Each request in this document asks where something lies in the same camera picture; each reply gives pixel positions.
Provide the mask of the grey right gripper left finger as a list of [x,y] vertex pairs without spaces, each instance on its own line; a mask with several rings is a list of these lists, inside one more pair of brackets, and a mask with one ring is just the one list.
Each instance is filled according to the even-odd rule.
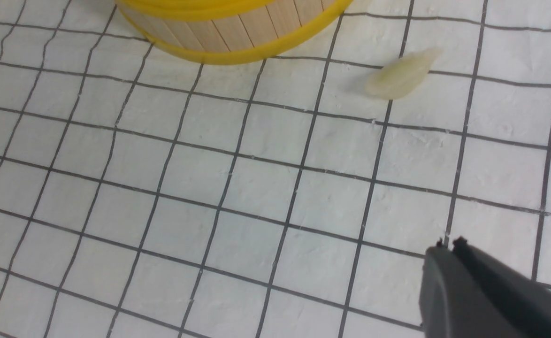
[[524,338],[495,310],[467,269],[439,240],[426,250],[420,327],[427,338]]

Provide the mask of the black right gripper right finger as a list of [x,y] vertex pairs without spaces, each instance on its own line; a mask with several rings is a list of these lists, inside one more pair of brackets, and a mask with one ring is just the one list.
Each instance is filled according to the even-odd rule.
[[459,237],[453,255],[495,310],[525,338],[551,338],[551,291]]

